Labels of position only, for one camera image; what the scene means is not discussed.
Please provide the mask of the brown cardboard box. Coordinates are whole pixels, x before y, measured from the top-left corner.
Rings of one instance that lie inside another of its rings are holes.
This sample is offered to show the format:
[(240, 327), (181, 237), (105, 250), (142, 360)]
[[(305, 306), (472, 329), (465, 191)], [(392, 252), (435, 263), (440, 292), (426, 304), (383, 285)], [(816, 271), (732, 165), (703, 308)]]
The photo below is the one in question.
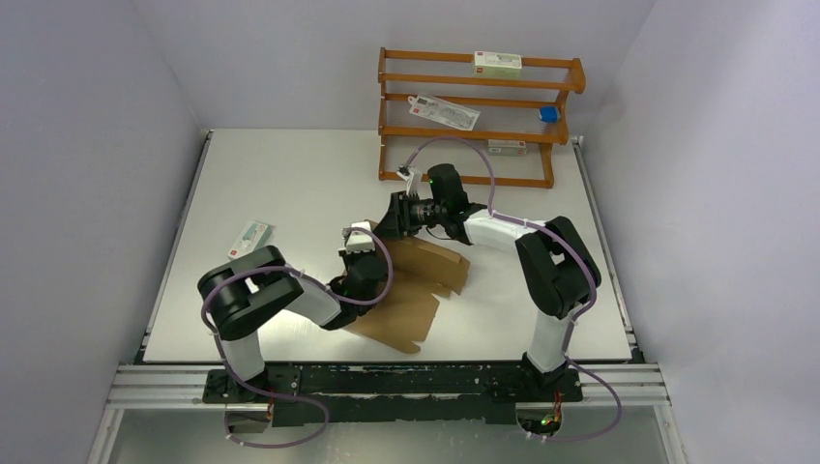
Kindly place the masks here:
[(416, 355), (440, 300), (462, 292), (471, 263), (456, 251), (415, 237), (386, 239), (384, 244), (393, 260), (393, 285), (384, 300), (346, 330)]

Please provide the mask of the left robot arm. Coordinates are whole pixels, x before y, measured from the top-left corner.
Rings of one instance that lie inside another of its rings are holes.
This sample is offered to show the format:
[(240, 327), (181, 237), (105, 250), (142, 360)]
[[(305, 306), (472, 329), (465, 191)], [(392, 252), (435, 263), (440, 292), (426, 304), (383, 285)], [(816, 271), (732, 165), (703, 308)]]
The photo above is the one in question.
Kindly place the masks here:
[(345, 328), (367, 314), (392, 285), (394, 263), (379, 251), (341, 251), (345, 270), (324, 284), (289, 268), (275, 246), (264, 246), (204, 274), (196, 288), (207, 306), (223, 358), (233, 372), (229, 389), (252, 402), (268, 387), (259, 330), (282, 312), (323, 330)]

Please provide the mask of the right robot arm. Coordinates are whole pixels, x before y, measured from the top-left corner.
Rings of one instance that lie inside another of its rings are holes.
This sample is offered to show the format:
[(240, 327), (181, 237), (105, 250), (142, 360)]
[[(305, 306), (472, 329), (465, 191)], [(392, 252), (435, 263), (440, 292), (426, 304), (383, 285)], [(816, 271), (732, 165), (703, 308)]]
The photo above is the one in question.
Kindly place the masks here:
[(448, 239), (466, 246), (490, 247), (517, 256), (530, 298), (538, 309), (536, 327), (523, 361), (521, 378), (532, 399), (547, 399), (569, 365), (572, 317), (589, 304), (600, 286), (600, 271), (567, 217), (531, 222), (507, 217), (469, 200), (450, 163), (427, 171), (431, 195), (421, 198), (413, 186), (392, 194), (386, 214), (375, 227), (381, 239), (412, 237), (440, 226)]

